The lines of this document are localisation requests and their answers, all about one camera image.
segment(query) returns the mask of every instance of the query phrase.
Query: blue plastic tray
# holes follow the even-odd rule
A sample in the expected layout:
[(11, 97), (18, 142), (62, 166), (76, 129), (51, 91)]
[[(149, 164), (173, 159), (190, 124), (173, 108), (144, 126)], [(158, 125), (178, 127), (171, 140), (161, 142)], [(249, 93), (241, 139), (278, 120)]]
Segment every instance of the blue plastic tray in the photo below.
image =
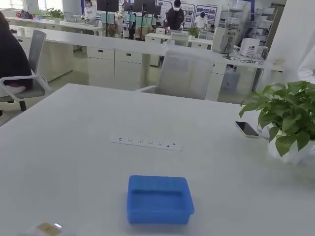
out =
[(130, 176), (127, 217), (131, 224), (187, 224), (194, 212), (185, 178)]

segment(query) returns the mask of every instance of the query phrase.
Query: chair armrest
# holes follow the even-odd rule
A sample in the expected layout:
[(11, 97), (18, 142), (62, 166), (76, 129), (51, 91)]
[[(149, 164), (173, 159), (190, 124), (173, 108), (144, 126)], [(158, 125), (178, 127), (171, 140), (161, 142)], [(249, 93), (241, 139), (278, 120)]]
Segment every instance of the chair armrest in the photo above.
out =
[(144, 88), (137, 89), (136, 92), (155, 93), (156, 86), (151, 85)]
[(12, 76), (12, 77), (2, 77), (0, 79), (0, 87), (10, 96), (12, 97), (15, 101), (22, 101), (22, 99), (16, 97), (10, 90), (8, 90), (4, 82), (6, 80), (26, 80), (26, 79), (34, 79), (37, 80), (38, 83), (43, 87), (45, 90), (45, 94), (50, 94), (52, 92), (52, 89), (50, 88), (49, 84), (47, 81), (41, 77), (40, 75), (29, 75), (29, 76)]

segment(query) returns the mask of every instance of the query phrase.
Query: poster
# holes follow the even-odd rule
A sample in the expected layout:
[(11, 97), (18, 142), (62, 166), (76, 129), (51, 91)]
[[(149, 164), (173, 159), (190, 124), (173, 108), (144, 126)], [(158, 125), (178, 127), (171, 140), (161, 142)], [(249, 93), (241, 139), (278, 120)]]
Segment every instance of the poster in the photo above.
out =
[(195, 12), (195, 5), (189, 3), (182, 3), (181, 9), (184, 11), (185, 16), (185, 28), (191, 28), (193, 23), (193, 15)]
[(160, 21), (163, 22), (166, 13), (168, 12), (169, 9), (173, 7), (172, 2), (166, 1), (166, 0), (158, 0), (158, 5), (161, 6), (161, 15), (159, 17)]
[(200, 16), (201, 12), (205, 13), (205, 17), (208, 19), (208, 24), (212, 25), (215, 21), (216, 14), (217, 14), (217, 7), (211, 5), (197, 5), (196, 6), (196, 14), (194, 20), (197, 16)]

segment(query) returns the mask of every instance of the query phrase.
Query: power strip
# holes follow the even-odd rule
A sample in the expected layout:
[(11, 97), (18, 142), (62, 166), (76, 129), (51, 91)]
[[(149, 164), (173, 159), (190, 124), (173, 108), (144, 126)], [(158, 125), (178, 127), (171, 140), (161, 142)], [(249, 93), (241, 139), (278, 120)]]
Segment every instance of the power strip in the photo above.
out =
[(176, 142), (156, 141), (133, 136), (112, 136), (110, 142), (118, 144), (127, 144), (147, 148), (159, 148), (172, 151), (182, 151), (183, 147)]

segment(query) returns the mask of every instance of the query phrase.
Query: black jacket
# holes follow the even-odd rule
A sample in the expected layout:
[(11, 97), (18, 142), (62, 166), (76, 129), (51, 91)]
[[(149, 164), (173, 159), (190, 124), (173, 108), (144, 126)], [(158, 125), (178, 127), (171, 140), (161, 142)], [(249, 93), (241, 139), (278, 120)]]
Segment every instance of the black jacket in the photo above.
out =
[(170, 27), (171, 30), (179, 30), (181, 26), (184, 26), (185, 16), (184, 11), (174, 11), (173, 8), (169, 9), (164, 18), (164, 28)]
[[(22, 46), (8, 28), (0, 25), (0, 78), (28, 75), (32, 75), (32, 71)], [(32, 79), (14, 82), (28, 89), (32, 87)]]

